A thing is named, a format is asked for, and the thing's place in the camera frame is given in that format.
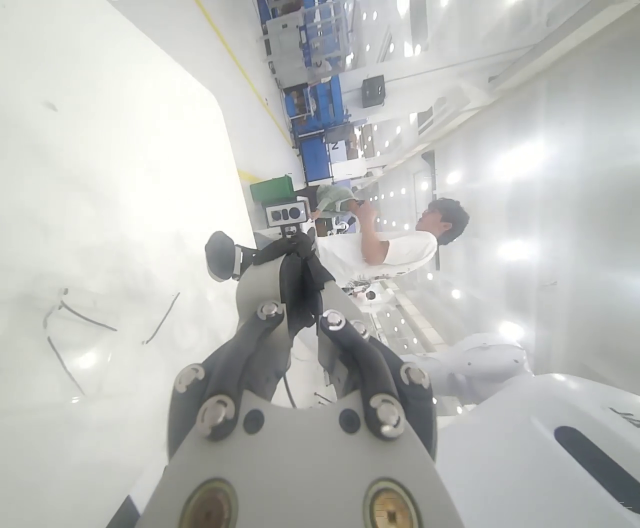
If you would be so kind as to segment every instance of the black rubber pad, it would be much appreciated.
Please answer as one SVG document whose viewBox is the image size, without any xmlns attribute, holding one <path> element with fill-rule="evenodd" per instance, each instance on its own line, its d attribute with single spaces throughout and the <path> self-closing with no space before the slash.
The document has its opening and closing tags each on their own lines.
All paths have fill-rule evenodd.
<svg viewBox="0 0 640 528">
<path fill-rule="evenodd" d="M 220 280 L 231 278 L 236 263 L 234 241 L 222 231 L 216 231 L 204 246 L 209 271 Z"/>
</svg>

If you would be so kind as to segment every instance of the white t-shirt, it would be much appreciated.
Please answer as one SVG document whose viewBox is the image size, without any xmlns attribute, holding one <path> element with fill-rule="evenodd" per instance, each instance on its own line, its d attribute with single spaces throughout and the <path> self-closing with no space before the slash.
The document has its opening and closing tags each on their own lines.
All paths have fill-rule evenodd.
<svg viewBox="0 0 640 528">
<path fill-rule="evenodd" d="M 426 231 L 377 235 L 380 240 L 389 241 L 387 258 L 379 266 L 364 261 L 360 233 L 316 238 L 320 262 L 338 286 L 358 287 L 409 273 L 429 262 L 438 249 L 436 237 Z"/>
</svg>

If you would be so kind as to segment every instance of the black box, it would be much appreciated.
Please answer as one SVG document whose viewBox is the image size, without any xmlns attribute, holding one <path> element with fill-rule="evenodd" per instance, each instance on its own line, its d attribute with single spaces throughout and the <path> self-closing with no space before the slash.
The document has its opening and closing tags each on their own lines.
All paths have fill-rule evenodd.
<svg viewBox="0 0 640 528">
<path fill-rule="evenodd" d="M 378 75 L 362 81 L 362 107 L 378 106 L 385 101 L 385 76 Z"/>
</svg>

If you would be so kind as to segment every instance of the white robot body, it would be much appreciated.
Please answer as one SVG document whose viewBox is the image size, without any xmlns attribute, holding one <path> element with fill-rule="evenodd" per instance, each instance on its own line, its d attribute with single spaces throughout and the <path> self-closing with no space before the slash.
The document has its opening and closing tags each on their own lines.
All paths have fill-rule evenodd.
<svg viewBox="0 0 640 528">
<path fill-rule="evenodd" d="M 285 220 L 282 218 L 284 210 L 288 212 L 297 210 L 299 216 L 296 219 L 288 217 Z M 309 200 L 303 196 L 298 196 L 295 200 L 292 198 L 290 202 L 265 207 L 265 214 L 267 229 L 257 230 L 255 233 L 272 241 L 279 240 L 283 236 L 288 236 L 295 232 L 307 234 L 316 227 L 316 223 L 311 218 Z"/>
<path fill-rule="evenodd" d="M 441 429 L 436 468 L 466 528 L 640 527 L 640 396 L 527 378 Z"/>
<path fill-rule="evenodd" d="M 436 396 L 479 404 L 509 383 L 533 376 L 525 350 L 500 334 L 473 334 L 446 352 L 405 355 L 428 372 Z"/>
</svg>

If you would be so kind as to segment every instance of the dark hair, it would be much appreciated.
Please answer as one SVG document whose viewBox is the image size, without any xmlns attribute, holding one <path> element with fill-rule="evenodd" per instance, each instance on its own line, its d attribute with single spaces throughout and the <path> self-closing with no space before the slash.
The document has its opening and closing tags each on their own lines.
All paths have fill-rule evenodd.
<svg viewBox="0 0 640 528">
<path fill-rule="evenodd" d="M 462 232 L 469 223 L 468 212 L 462 208 L 459 201 L 451 200 L 451 198 L 438 198 L 438 200 L 433 200 L 427 210 L 438 211 L 442 215 L 442 221 L 451 224 L 451 229 L 445 231 L 438 237 L 438 244 L 440 246 L 446 246 L 462 235 Z"/>
</svg>

